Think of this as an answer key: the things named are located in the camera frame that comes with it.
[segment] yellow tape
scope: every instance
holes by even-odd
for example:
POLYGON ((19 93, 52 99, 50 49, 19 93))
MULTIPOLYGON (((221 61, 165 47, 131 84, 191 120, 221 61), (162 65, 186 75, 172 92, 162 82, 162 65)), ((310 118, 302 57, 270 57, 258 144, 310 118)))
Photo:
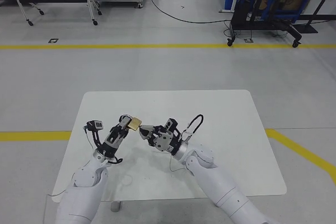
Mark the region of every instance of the yellow tape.
POLYGON ((273 129, 266 129, 267 136, 269 138, 273 138, 276 141, 280 142, 284 146, 288 147, 289 149, 293 150, 300 156, 304 157, 305 159, 309 160, 316 166, 320 167, 321 169, 325 170, 331 177, 332 181, 336 185, 336 167, 331 163, 323 160, 316 154, 313 154, 309 150, 303 148, 296 142, 290 140, 289 138, 285 137, 284 135, 280 134, 276 130, 273 129))
MULTIPOLYGON (((229 48, 226 44, 84 44, 84 45, 0 45, 0 50, 37 49, 134 49, 134 48, 229 48)), ((290 44, 234 44, 232 48, 291 48, 290 44)), ((334 48, 336 44, 301 44, 298 48, 334 48)))
MULTIPOLYGON (((284 146, 293 150, 300 156, 314 163, 316 166, 325 170, 332 178, 336 185, 336 167, 329 162, 323 160, 319 156, 313 154, 309 150, 303 148, 296 142, 290 140, 276 130, 266 129, 266 134, 269 138, 274 138, 284 146)), ((0 132, 0 142, 9 141, 68 141, 70 138, 70 131, 61 132, 0 132)))
POLYGON ((0 132, 0 142, 68 141, 71 132, 0 132))

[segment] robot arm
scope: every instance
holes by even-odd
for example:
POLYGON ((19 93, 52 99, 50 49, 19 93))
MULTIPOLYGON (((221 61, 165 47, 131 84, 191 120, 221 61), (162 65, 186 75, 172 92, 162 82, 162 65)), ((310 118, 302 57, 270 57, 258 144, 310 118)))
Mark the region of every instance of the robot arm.
POLYGON ((148 140, 150 146, 171 153, 185 165, 207 197, 235 224, 278 223, 263 215, 240 191, 233 178, 214 164, 211 150, 188 143, 190 136, 182 140, 176 126, 177 122, 169 119, 164 127, 143 125, 139 128, 139 133, 143 139, 148 140))
POLYGON ((57 209, 56 224, 89 224, 99 208, 101 197, 108 179, 107 167, 122 162, 115 153, 129 129, 137 130, 141 121, 128 115, 119 119, 103 144, 100 143, 98 131, 103 129, 102 122, 93 120, 87 122, 88 129, 94 136, 97 149, 89 162, 79 168, 64 191, 63 198, 57 209))

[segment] white table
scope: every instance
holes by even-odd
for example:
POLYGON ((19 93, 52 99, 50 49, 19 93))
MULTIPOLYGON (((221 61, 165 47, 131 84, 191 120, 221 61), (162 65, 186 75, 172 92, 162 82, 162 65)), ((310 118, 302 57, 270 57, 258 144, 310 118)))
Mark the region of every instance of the white table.
MULTIPOLYGON (((86 122, 103 121, 104 130, 99 131, 103 140, 122 114, 138 117, 147 125, 164 125, 168 118, 174 118, 181 131, 197 114, 203 114, 204 123, 191 142, 210 147, 215 162, 229 170, 247 196, 286 193, 285 182, 250 93, 212 90, 86 93, 53 194, 66 188, 72 174, 87 163, 92 154, 82 129, 86 122)), ((107 190, 102 200, 206 197, 188 171, 171 172, 170 155, 150 147, 138 132, 129 132, 116 156, 123 158, 123 162, 109 168, 107 190)), ((181 165, 173 159, 172 168, 179 167, 181 165)), ((59 202, 60 196, 53 201, 59 202)))

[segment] metal stand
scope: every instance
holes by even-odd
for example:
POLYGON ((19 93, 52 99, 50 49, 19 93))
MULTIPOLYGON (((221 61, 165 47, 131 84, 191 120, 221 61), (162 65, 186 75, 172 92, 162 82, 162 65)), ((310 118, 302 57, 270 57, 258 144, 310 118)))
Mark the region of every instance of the metal stand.
POLYGON ((33 3, 29 3, 29 4, 30 4, 32 7, 36 8, 37 10, 39 10, 39 12, 40 12, 41 15, 45 15, 45 13, 44 13, 41 9, 39 9, 37 5, 35 5, 35 4, 33 4, 33 3))
POLYGON ((95 1, 92 1, 92 4, 93 4, 94 8, 97 10, 97 13, 99 14, 99 16, 101 16, 102 12, 100 11, 99 4, 97 2, 95 2, 95 1))
POLYGON ((27 18, 26 13, 25 13, 25 11, 24 11, 24 8, 23 8, 23 6, 22 6, 20 0, 16 0, 16 2, 17 2, 17 4, 18 4, 19 8, 21 9, 21 12, 22 12, 22 14, 24 15, 24 17, 25 17, 27 23, 28 23, 30 26, 33 26, 34 24, 27 18))
POLYGON ((94 22, 94 25, 97 26, 99 23, 94 18, 94 14, 92 12, 91 2, 93 2, 93 1, 92 0, 87 0, 88 9, 90 10, 91 20, 94 22))
MULTIPOLYGON (((25 13, 25 10, 20 2, 20 0, 16 0, 18 6, 20 7, 20 10, 22 12, 22 14, 24 15, 25 17, 25 20, 27 21, 27 23, 30 25, 30 26, 33 26, 33 22, 31 22, 29 20, 29 18, 27 18, 27 15, 25 13)), ((91 20, 93 21, 94 25, 97 26, 98 25, 98 22, 95 20, 94 18, 94 14, 92 13, 92 7, 91 7, 91 3, 93 4, 94 8, 97 9, 97 12, 99 15, 102 15, 102 12, 100 11, 100 7, 99 7, 99 4, 96 3, 94 0, 87 0, 87 4, 88 4, 88 9, 90 10, 90 15, 91 15, 91 20)), ((44 15, 45 13, 36 5, 36 4, 33 4, 33 3, 29 3, 32 7, 36 8, 41 15, 44 15)))
POLYGON ((292 47, 298 47, 298 45, 300 44, 299 41, 302 38, 301 34, 299 34, 294 28, 292 28, 289 22, 274 18, 275 12, 278 9, 279 1, 275 1, 273 3, 267 20, 255 21, 261 2, 262 0, 256 1, 250 21, 246 20, 250 11, 250 2, 244 1, 242 4, 239 3, 235 6, 234 14, 230 22, 230 38, 228 39, 227 45, 233 45, 236 39, 236 35, 234 32, 235 30, 281 30, 286 31, 291 36, 293 36, 295 40, 293 41, 292 47))
POLYGON ((319 10, 325 3, 325 0, 321 0, 320 4, 316 8, 314 14, 312 14, 312 18, 307 22, 306 25, 294 25, 294 28, 300 33, 300 34, 317 34, 318 31, 315 30, 310 24, 315 19, 316 15, 318 14, 319 10))
POLYGON ((96 0, 100 2, 117 2, 117 3, 122 3, 122 2, 128 2, 128 3, 135 3, 136 5, 134 8, 143 8, 143 1, 144 0, 96 0))

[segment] caster wheel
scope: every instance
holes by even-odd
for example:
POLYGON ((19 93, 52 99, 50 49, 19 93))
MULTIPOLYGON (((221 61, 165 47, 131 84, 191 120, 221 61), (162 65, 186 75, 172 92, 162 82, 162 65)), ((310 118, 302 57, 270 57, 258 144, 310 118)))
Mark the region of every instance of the caster wheel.
POLYGON ((143 4, 139 3, 135 6, 135 8, 143 8, 143 4))
POLYGON ((228 39, 228 46, 232 46, 233 45, 233 41, 231 39, 228 39))
POLYGON ((297 48, 300 43, 297 40, 293 41, 292 47, 297 48))

